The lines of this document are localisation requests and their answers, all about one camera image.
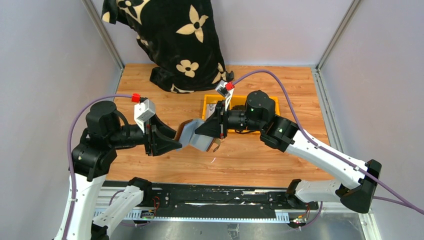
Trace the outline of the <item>brown leather card holder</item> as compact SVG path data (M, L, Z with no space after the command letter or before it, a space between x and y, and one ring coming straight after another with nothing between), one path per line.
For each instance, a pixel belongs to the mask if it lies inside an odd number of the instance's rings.
M191 146L202 152L208 152L213 145L216 145L212 150L213 152L216 152L220 148L221 141L219 139L195 133L195 130L203 123L205 123L203 119L193 118L179 125L174 138L174 140L181 144L181 148L177 149L177 151L187 146Z

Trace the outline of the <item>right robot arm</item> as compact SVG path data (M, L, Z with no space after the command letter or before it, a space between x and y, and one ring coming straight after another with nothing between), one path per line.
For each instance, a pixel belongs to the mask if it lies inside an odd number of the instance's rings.
M331 202L357 213L369 212L382 169L380 162L350 157L315 139L297 123L277 115L275 101L261 90L247 95L244 109L227 109L226 103L217 102L214 113L195 130L197 135L224 139L229 130L259 132L266 146L307 160L334 177L327 181L292 180L285 192L290 208Z

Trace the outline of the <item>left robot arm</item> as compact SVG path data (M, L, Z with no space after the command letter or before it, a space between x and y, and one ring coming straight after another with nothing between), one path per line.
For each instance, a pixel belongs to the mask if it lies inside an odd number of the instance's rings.
M108 240L134 207L160 206L150 181L134 177L104 212L95 215L101 188L117 151L144 146L156 157L180 149L176 132L156 115L151 101L135 105L135 124L129 124L114 102L103 100L86 107L86 128L79 144L69 150L70 189L58 240Z

